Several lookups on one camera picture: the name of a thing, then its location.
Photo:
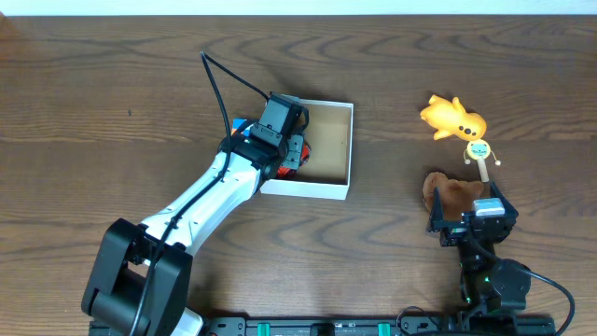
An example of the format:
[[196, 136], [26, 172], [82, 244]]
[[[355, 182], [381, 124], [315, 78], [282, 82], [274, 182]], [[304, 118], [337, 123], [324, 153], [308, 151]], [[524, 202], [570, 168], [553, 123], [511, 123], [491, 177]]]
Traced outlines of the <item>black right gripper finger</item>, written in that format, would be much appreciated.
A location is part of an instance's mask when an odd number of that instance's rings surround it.
[[500, 191], [500, 189], [497, 187], [497, 185], [493, 181], [491, 181], [489, 183], [489, 192], [490, 192], [490, 196], [493, 199], [498, 199], [500, 201], [500, 203], [502, 204], [502, 207], [505, 210], [506, 216], [516, 216], [517, 215], [516, 208], [509, 202], [509, 200], [504, 196], [504, 194]]
[[444, 221], [444, 212], [440, 200], [439, 187], [435, 187], [433, 191], [433, 201], [429, 216], [429, 225], [441, 225]]

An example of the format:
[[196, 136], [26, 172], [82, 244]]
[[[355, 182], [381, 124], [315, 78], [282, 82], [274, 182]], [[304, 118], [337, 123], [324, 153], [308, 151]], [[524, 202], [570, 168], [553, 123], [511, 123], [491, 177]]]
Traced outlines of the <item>red toy truck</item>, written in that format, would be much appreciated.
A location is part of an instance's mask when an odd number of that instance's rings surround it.
[[[305, 142], [303, 144], [303, 148], [301, 150], [299, 166], [303, 166], [308, 162], [308, 160], [311, 156], [311, 152], [312, 152], [311, 146], [307, 142]], [[276, 178], [277, 179], [290, 179], [291, 177], [293, 177], [296, 174], [297, 171], [298, 171], [297, 169], [291, 169], [289, 167], [281, 166], [277, 171]]]

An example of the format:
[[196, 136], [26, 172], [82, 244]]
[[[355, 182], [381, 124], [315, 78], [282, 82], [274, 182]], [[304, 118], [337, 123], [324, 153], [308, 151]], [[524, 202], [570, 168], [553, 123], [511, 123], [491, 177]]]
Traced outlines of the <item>multicoloured puzzle cube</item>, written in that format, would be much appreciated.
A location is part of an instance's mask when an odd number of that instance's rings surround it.
[[231, 133], [241, 133], [244, 136], [248, 136], [250, 134], [250, 128], [253, 124], [253, 121], [249, 119], [234, 119], [232, 123]]

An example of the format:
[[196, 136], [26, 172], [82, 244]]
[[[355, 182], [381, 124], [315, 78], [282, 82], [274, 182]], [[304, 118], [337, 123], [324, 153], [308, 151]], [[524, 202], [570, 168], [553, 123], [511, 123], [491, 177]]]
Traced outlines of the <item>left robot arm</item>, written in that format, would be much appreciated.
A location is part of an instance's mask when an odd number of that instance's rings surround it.
[[195, 254], [238, 205], [249, 200], [300, 142], [309, 110], [272, 93], [249, 134], [229, 132], [208, 170], [157, 214], [105, 232], [81, 302], [86, 315], [120, 335], [198, 335], [203, 318], [187, 308]]

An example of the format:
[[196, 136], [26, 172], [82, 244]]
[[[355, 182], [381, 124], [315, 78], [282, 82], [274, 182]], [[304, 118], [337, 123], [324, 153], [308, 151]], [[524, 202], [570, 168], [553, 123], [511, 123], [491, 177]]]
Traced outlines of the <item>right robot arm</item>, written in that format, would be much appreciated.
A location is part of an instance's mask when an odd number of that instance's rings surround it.
[[459, 311], [445, 328], [461, 332], [495, 335], [524, 335], [533, 331], [530, 320], [518, 313], [526, 308], [531, 288], [528, 268], [513, 259], [500, 259], [494, 246], [511, 233], [519, 213], [490, 184], [490, 196], [473, 202], [468, 212], [455, 220], [445, 218], [439, 188], [427, 230], [439, 234], [443, 247], [458, 249], [461, 267], [460, 290], [466, 308]]

